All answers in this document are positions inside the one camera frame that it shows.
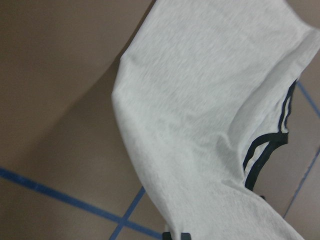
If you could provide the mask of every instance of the brown floor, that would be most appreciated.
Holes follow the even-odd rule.
[[[320,28],[318,0],[288,3]],[[118,222],[105,215],[124,216],[142,187],[116,125],[111,92],[119,54],[152,1],[1,4],[11,28],[1,40],[6,58],[1,61],[0,239],[109,239]],[[319,66],[320,53],[300,79],[318,111]],[[289,143],[271,155],[254,188],[282,216],[320,146],[320,116],[302,90],[297,86],[293,94]],[[27,188],[23,184],[29,182],[19,176],[14,183],[13,176],[5,179],[7,171],[40,185]],[[285,217],[306,240],[320,239],[319,171],[320,156]],[[58,199],[53,198],[49,189],[69,197],[54,193]],[[116,239],[151,240],[165,230],[146,193],[128,220],[144,228],[125,224]]]

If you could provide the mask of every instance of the t-shirt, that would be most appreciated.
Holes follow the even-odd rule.
[[[123,142],[173,240],[303,239],[252,192],[285,144],[320,31],[284,0],[158,0],[112,92]]]

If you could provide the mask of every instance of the clothing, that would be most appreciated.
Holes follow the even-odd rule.
[[[249,190],[254,172],[245,185],[286,143],[295,81],[319,47],[320,31],[282,0],[154,4],[121,57],[112,102],[173,240],[303,239]]]

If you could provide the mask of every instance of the gray t-shirt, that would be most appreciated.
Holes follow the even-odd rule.
[[[245,185],[286,143],[291,86],[319,47],[320,32],[283,0],[156,1],[121,57],[112,102],[173,240],[303,239]]]

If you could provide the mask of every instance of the heather gray fabric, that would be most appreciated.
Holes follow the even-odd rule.
[[[242,164],[254,139],[278,131],[288,88],[319,47],[320,32],[282,0],[155,3],[121,57],[112,101],[173,240],[302,239],[244,187]]]

